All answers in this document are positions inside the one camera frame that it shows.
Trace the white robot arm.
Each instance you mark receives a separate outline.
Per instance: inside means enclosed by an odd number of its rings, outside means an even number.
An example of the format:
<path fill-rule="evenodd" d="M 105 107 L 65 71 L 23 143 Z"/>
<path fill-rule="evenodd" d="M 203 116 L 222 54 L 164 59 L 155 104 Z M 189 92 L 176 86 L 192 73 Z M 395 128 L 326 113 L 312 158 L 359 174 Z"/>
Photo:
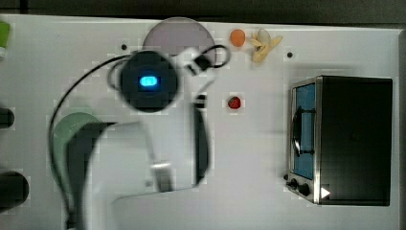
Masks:
<path fill-rule="evenodd" d="M 88 123 L 66 146 L 75 230 L 118 230 L 115 202 L 199 185 L 210 163 L 203 108 L 212 68 L 194 48 L 124 62 L 118 92 L 128 119 Z"/>

